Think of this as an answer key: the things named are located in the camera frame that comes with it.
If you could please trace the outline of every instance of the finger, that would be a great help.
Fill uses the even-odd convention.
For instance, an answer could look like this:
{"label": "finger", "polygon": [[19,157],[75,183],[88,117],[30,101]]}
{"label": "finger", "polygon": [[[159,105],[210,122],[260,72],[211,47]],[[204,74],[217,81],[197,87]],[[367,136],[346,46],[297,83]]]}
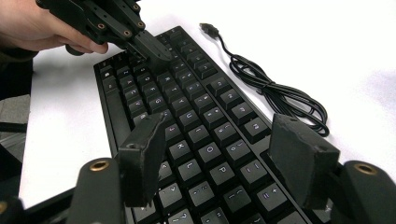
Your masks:
{"label": "finger", "polygon": [[83,47],[84,49],[90,49],[97,53],[106,53],[108,50],[107,43],[103,45],[98,45],[92,40],[90,40],[87,36],[80,33],[78,30],[69,26],[65,22],[59,20],[53,15],[49,15],[51,18],[51,22],[49,22],[49,28],[56,34],[63,36],[66,39],[71,40],[77,45]]}

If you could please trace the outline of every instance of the black keycap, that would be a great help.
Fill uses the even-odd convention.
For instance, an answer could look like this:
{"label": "black keycap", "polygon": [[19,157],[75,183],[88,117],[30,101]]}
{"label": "black keycap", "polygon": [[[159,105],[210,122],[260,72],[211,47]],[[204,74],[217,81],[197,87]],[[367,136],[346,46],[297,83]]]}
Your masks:
{"label": "black keycap", "polygon": [[192,107],[186,97],[181,97],[180,99],[175,100],[171,104],[171,111],[175,117],[179,117],[180,115],[187,113],[191,109]]}
{"label": "black keycap", "polygon": [[190,86],[190,84],[194,83],[197,79],[194,74],[190,70],[183,70],[180,75],[176,77],[177,84],[181,87],[181,89],[185,89]]}
{"label": "black keycap", "polygon": [[131,118],[141,115],[147,111],[142,100],[137,100],[129,104],[128,107],[129,107],[129,112],[131,113]]}
{"label": "black keycap", "polygon": [[271,132],[268,126],[260,118],[255,118],[241,126],[241,131],[251,144],[257,143]]}
{"label": "black keycap", "polygon": [[166,145],[172,146],[175,143],[183,140],[183,134],[176,124],[173,124],[165,129]]}
{"label": "black keycap", "polygon": [[134,217],[139,224],[149,224],[161,217],[155,205],[147,205],[146,207],[136,207],[134,209]]}
{"label": "black keycap", "polygon": [[223,195],[226,213],[230,217],[239,218],[246,215],[252,208],[248,193],[242,186],[238,186]]}
{"label": "black keycap", "polygon": [[168,223],[172,224],[191,224],[194,223],[191,214],[187,208],[181,210],[175,215],[168,218]]}
{"label": "black keycap", "polygon": [[215,97],[218,97],[222,95],[224,92],[228,91],[231,89],[230,84],[224,79],[224,77],[221,77],[217,79],[216,81],[211,82],[207,88],[212,92],[212,94]]}
{"label": "black keycap", "polygon": [[224,92],[219,97],[219,103],[225,110],[230,110],[234,106],[241,104],[243,101],[242,97],[236,93],[234,89]]}
{"label": "black keycap", "polygon": [[160,90],[158,89],[157,85],[154,82],[150,82],[143,87],[143,97],[145,98],[146,102],[150,102],[160,96]]}
{"label": "black keycap", "polygon": [[236,180],[233,169],[231,169],[230,165],[227,162],[216,166],[215,168],[210,170],[209,173],[213,186],[216,188],[217,192],[231,186],[231,184]]}
{"label": "black keycap", "polygon": [[109,93],[111,91],[117,90],[117,80],[114,77],[110,77],[103,81],[103,88],[105,93]]}
{"label": "black keycap", "polygon": [[114,77],[115,78],[114,70],[111,69],[111,68],[109,68],[109,69],[105,70],[103,73],[101,73],[101,78],[102,78],[103,81],[106,80],[109,77]]}
{"label": "black keycap", "polygon": [[225,121],[227,119],[218,107],[212,108],[203,114],[203,122],[208,130],[219,127]]}
{"label": "black keycap", "polygon": [[227,147],[232,141],[239,138],[239,134],[230,122],[220,125],[212,131],[218,146]]}
{"label": "black keycap", "polygon": [[208,224],[228,224],[229,221],[227,220],[227,217],[224,215],[224,212],[222,211],[221,207],[218,207],[206,215],[201,217],[201,222],[202,223],[208,223]]}
{"label": "black keycap", "polygon": [[266,218],[274,217],[288,206],[288,199],[276,183],[260,190],[255,199]]}
{"label": "black keycap", "polygon": [[190,188],[189,195],[189,199],[195,213],[199,213],[206,209],[215,199],[215,194],[207,181]]}
{"label": "black keycap", "polygon": [[159,188],[169,185],[170,183],[172,183],[176,180],[176,177],[173,174],[171,166],[169,165],[168,161],[164,161],[161,164],[160,172],[158,173],[158,177],[160,178],[158,181]]}
{"label": "black keycap", "polygon": [[178,117],[177,121],[183,133],[189,132],[191,129],[201,124],[201,120],[193,110]]}
{"label": "black keycap", "polygon": [[204,125],[200,125],[187,133],[187,141],[190,143],[192,150],[197,150],[210,143],[212,138]]}
{"label": "black keycap", "polygon": [[129,101],[129,104],[136,101],[137,98],[140,98],[139,90],[136,85],[132,85],[123,90],[125,100]]}
{"label": "black keycap", "polygon": [[166,100],[166,103],[171,104],[175,100],[180,99],[183,97],[183,92],[181,91],[180,87],[176,84],[169,86],[165,92],[164,92],[164,97]]}
{"label": "black keycap", "polygon": [[202,167],[209,169],[224,160],[218,146],[212,142],[198,150],[198,158]]}
{"label": "black keycap", "polygon": [[123,77],[120,80],[120,84],[122,89],[125,90],[126,88],[134,85],[134,78],[132,76]]}
{"label": "black keycap", "polygon": [[199,115],[204,114],[207,110],[215,106],[216,106],[215,102],[207,93],[195,99],[193,103],[193,107]]}
{"label": "black keycap", "polygon": [[167,105],[165,100],[160,96],[148,102],[148,109],[150,114],[155,114],[167,109]]}
{"label": "black keycap", "polygon": [[184,89],[184,93],[186,94],[187,99],[193,101],[198,96],[205,94],[205,90],[204,87],[202,87],[201,83],[194,82],[190,86],[187,86],[186,89]]}
{"label": "black keycap", "polygon": [[171,147],[169,147],[169,159],[174,165],[180,165],[192,158],[192,152],[189,145],[187,145],[186,140],[178,142]]}
{"label": "black keycap", "polygon": [[183,163],[177,169],[182,182],[182,187],[192,185],[204,177],[204,174],[195,159]]}
{"label": "black keycap", "polygon": [[241,167],[238,175],[247,191],[252,191],[261,186],[270,177],[258,160],[251,161],[249,164]]}
{"label": "black keycap", "polygon": [[195,69],[195,71],[200,79],[205,79],[218,72],[218,70],[216,70],[216,68],[213,67],[213,64],[211,63],[204,63],[202,65],[199,65],[198,68]]}
{"label": "black keycap", "polygon": [[249,217],[242,224],[265,224],[264,218],[259,213]]}
{"label": "black keycap", "polygon": [[297,212],[293,212],[290,215],[282,218],[282,220],[278,221],[277,224],[305,224],[306,222]]}
{"label": "black keycap", "polygon": [[158,197],[160,199],[160,207],[163,211],[164,216],[177,210],[179,207],[185,204],[178,184],[176,183],[171,184],[164,189],[161,189],[158,192]]}
{"label": "black keycap", "polygon": [[234,168],[254,157],[248,145],[241,139],[226,147],[224,154],[228,163]]}
{"label": "black keycap", "polygon": [[229,113],[230,117],[233,119],[233,122],[235,122],[235,124],[238,126],[257,117],[256,113],[254,113],[254,111],[250,106],[248,106],[246,102],[235,106]]}

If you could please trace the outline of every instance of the brass screw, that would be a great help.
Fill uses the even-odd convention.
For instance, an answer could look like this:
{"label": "brass screw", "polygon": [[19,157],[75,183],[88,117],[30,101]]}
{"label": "brass screw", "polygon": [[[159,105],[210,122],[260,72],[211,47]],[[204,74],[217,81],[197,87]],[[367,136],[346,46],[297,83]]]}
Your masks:
{"label": "brass screw", "polygon": [[0,215],[7,210],[7,202],[0,202]]}
{"label": "brass screw", "polygon": [[101,29],[101,30],[103,30],[103,29],[105,29],[105,25],[102,24],[102,23],[99,23],[99,24],[98,24],[98,28]]}
{"label": "brass screw", "polygon": [[376,173],[377,173],[377,170],[369,164],[357,163],[354,165],[354,167],[361,173],[364,173],[367,175],[376,175]]}
{"label": "brass screw", "polygon": [[105,170],[108,166],[110,165],[110,163],[108,163],[108,161],[97,161],[94,164],[91,164],[90,166],[90,170],[97,172],[97,171],[103,171]]}

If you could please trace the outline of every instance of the black cable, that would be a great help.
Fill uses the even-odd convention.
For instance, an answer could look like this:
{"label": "black cable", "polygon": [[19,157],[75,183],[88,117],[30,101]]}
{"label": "black cable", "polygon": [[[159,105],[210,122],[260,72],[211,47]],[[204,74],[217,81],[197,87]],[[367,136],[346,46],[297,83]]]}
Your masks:
{"label": "black cable", "polygon": [[231,58],[230,69],[233,73],[249,86],[257,88],[257,93],[264,96],[276,113],[301,120],[323,137],[329,135],[327,112],[322,104],[303,91],[276,84],[257,64],[228,51],[217,28],[207,23],[201,23],[200,26],[210,37],[219,39]]}

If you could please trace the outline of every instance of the black keyboard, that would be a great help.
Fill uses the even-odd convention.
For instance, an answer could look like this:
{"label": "black keyboard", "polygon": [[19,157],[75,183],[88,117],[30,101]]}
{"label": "black keyboard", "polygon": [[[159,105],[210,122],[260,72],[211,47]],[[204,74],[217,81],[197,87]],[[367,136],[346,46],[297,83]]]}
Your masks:
{"label": "black keyboard", "polygon": [[268,158],[271,122],[181,28],[157,36],[173,61],[152,73],[137,53],[94,66],[112,150],[164,112],[166,155],[153,205],[134,223],[326,223],[287,192]]}

